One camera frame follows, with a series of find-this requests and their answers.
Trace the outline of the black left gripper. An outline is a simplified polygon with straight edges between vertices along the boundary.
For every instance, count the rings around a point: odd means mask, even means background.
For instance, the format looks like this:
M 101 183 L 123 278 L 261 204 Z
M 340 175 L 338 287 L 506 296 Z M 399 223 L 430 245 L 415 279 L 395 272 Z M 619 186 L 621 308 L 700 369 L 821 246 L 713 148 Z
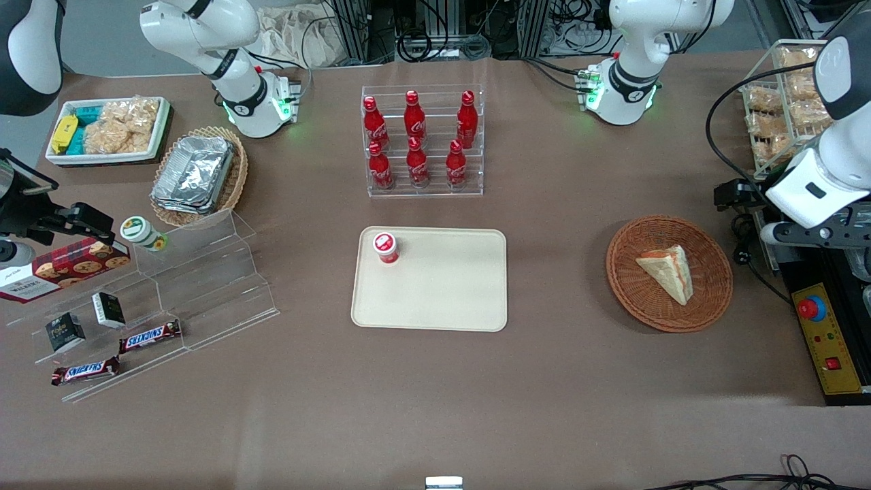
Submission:
M 780 209 L 766 203 L 751 183 L 744 179 L 733 179 L 716 186 L 714 205 L 719 212 L 729 209 L 735 212 L 751 212 L 756 229 L 785 220 Z

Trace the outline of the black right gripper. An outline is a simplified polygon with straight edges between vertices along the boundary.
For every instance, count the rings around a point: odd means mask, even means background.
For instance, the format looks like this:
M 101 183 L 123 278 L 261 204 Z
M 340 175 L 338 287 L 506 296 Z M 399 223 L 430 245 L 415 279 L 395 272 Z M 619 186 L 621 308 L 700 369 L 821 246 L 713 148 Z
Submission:
M 52 245 L 55 233 L 81 235 L 111 245 L 115 242 L 114 220 L 87 203 L 62 208 L 52 202 L 15 163 L 10 151 L 2 152 L 1 235 Z

